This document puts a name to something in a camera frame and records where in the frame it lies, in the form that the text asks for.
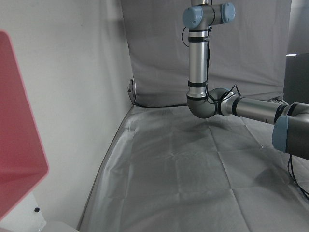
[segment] red panel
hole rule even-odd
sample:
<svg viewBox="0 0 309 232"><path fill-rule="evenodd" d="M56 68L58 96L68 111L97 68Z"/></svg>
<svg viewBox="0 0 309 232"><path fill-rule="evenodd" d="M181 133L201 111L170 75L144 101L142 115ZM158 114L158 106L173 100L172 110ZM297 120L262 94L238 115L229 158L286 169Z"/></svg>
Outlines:
<svg viewBox="0 0 309 232"><path fill-rule="evenodd" d="M48 173L8 34L0 31L0 220Z"/></svg>

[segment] gray fabric floor cover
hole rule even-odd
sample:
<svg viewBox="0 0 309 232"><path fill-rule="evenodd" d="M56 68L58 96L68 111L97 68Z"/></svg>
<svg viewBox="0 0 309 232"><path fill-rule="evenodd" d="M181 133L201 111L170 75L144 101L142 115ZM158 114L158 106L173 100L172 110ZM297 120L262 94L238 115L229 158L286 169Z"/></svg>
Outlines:
<svg viewBox="0 0 309 232"><path fill-rule="evenodd" d="M81 232L308 232L309 203L273 126L134 107L103 162ZM309 189L309 161L294 158Z"/></svg>
<svg viewBox="0 0 309 232"><path fill-rule="evenodd" d="M232 23L210 34L209 89L238 84L244 96L283 96L291 0L232 2ZM121 0L136 81L136 103L158 107L186 103L188 48L181 40L183 11L190 0ZM188 30L184 33L188 41Z"/></svg>

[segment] gray fabric backdrop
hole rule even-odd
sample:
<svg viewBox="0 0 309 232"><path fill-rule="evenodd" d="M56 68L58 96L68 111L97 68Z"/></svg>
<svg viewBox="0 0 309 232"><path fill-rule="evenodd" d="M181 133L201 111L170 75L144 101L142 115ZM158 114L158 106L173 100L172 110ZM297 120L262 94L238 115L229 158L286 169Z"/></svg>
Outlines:
<svg viewBox="0 0 309 232"><path fill-rule="evenodd" d="M226 1L214 0L213 4ZM209 89L238 84L241 93L268 100L283 96L291 0L230 0L235 21L211 32ZM188 48L182 13L190 0L121 0L135 103L186 103ZM188 31L184 34L187 41Z"/></svg>

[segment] black band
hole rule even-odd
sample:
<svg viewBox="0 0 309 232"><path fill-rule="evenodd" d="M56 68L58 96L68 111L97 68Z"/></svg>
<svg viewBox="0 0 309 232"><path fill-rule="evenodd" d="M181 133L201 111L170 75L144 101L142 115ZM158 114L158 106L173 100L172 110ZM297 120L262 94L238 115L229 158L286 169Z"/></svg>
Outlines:
<svg viewBox="0 0 309 232"><path fill-rule="evenodd" d="M190 30L189 29L189 32L204 32L204 31L208 31L208 29L207 30Z"/></svg>
<svg viewBox="0 0 309 232"><path fill-rule="evenodd" d="M277 108L277 111L276 111L276 114L275 114L275 123L276 123L277 119L282 115L282 112L284 111L284 109L285 109L287 106L288 106L287 104L281 104L281 105Z"/></svg>
<svg viewBox="0 0 309 232"><path fill-rule="evenodd" d="M288 111L287 116L292 116L292 113L293 113L295 107L297 107L298 104L299 104L299 103L293 103L293 104L291 105L291 107L290 107L290 109L289 109L289 111Z"/></svg>
<svg viewBox="0 0 309 232"><path fill-rule="evenodd" d="M193 98L187 95L187 99L193 100L193 101L200 101L200 100L205 100L207 97L202 97L202 98Z"/></svg>
<svg viewBox="0 0 309 232"><path fill-rule="evenodd" d="M203 42L207 42L208 41L208 37L189 37L189 43L203 43Z"/></svg>
<svg viewBox="0 0 309 232"><path fill-rule="evenodd" d="M235 116L237 116L237 117L239 117L239 116L237 115L236 107L237 107L237 105L238 105L238 102L239 102L241 99L243 99L243 97L238 97L238 98L236 98L235 101L233 102L233 106L232 106L232 113L233 113L233 115L235 115Z"/></svg>
<svg viewBox="0 0 309 232"><path fill-rule="evenodd" d="M203 83L193 83L193 82L188 82L188 85L190 87L194 87L194 88L203 88L203 87L206 87L207 85L207 81L203 82Z"/></svg>

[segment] white wall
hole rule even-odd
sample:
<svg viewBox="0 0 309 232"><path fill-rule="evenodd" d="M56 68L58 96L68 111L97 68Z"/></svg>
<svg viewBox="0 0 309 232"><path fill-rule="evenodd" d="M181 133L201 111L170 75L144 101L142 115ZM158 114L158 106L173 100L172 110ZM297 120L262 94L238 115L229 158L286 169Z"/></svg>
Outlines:
<svg viewBox="0 0 309 232"><path fill-rule="evenodd" d="M292 0L288 53L309 53L309 0Z"/></svg>
<svg viewBox="0 0 309 232"><path fill-rule="evenodd" d="M0 0L50 164L34 190L47 221L76 227L131 104L119 0Z"/></svg>

